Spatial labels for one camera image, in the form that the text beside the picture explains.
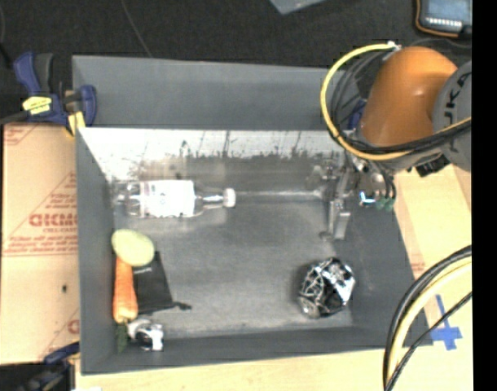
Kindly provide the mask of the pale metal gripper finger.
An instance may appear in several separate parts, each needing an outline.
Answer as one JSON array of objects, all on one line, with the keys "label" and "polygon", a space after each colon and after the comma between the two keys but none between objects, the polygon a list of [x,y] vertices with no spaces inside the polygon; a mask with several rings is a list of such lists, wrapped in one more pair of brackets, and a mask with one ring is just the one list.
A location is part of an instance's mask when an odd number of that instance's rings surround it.
[{"label": "pale metal gripper finger", "polygon": [[351,212],[340,211],[336,220],[336,239],[344,240],[346,237],[347,227],[350,222]]},{"label": "pale metal gripper finger", "polygon": [[328,205],[328,234],[331,238],[337,237],[339,216],[341,211],[341,201],[333,199]]}]

